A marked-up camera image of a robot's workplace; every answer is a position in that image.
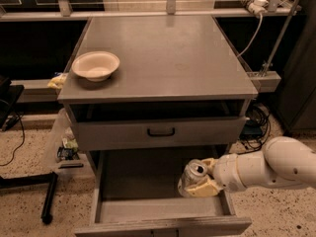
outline cabinet top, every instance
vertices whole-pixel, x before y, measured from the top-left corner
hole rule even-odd
[[[58,101],[251,99],[257,90],[211,16],[94,18],[76,56],[104,50],[120,60],[103,82],[71,70]]]

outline yellow object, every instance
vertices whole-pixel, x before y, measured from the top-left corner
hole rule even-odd
[[[222,188],[209,176],[205,176],[196,185],[188,186],[185,190],[193,198],[207,198],[217,196]]]
[[[201,162],[207,166],[207,174],[212,176],[217,159],[207,158],[207,159],[201,160]]]
[[[63,73],[51,78],[51,80],[47,84],[47,87],[60,90],[67,79],[67,75],[68,73]]]

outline bowl rim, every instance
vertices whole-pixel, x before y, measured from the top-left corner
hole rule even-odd
[[[114,59],[116,60],[117,66],[114,67],[113,69],[111,69],[111,71],[110,71],[109,73],[103,74],[102,76],[87,76],[87,75],[81,73],[80,70],[73,69],[74,66],[75,66],[75,63],[78,62],[78,60],[83,59],[83,58],[85,58],[86,56],[90,56],[90,55],[94,55],[94,54],[106,54],[106,55],[108,55],[108,56],[111,56],[112,58],[114,58]],[[111,75],[113,72],[115,72],[115,71],[119,68],[119,64],[120,64],[119,58],[118,58],[115,54],[113,54],[113,53],[111,53],[111,52],[108,52],[108,51],[89,51],[89,52],[85,52],[85,53],[79,55],[78,57],[76,57],[76,58],[73,60],[73,62],[72,62],[72,64],[71,64],[71,70],[72,70],[76,75],[81,76],[81,77],[84,77],[84,78],[102,78],[102,77],[107,77],[107,76]]]

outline floor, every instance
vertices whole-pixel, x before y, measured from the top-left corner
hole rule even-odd
[[[45,146],[56,115],[24,116],[26,139],[17,150],[13,162],[0,167],[0,176],[13,178],[49,173],[43,164]],[[277,120],[271,116],[270,138],[282,135]],[[21,143],[22,132],[17,124],[1,132],[0,164],[11,157],[12,150]],[[295,134],[294,137],[316,150],[315,133]],[[231,152],[244,148],[236,143]],[[0,191],[0,236],[74,236],[74,229],[89,224],[92,194],[92,172],[85,175],[59,174],[51,214],[53,220],[45,225],[40,220],[47,185],[37,185]],[[252,225],[241,235],[249,236],[315,236],[316,197],[311,188],[295,191],[250,188],[231,194],[236,214],[251,217]]]

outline cabinet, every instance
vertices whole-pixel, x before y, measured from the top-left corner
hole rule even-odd
[[[93,18],[77,56],[95,50],[114,53],[118,71],[99,83],[70,71],[58,97],[79,147],[99,152],[91,224],[77,236],[244,231],[250,220],[228,194],[186,199],[177,190],[190,159],[237,140],[257,96],[213,19]]]

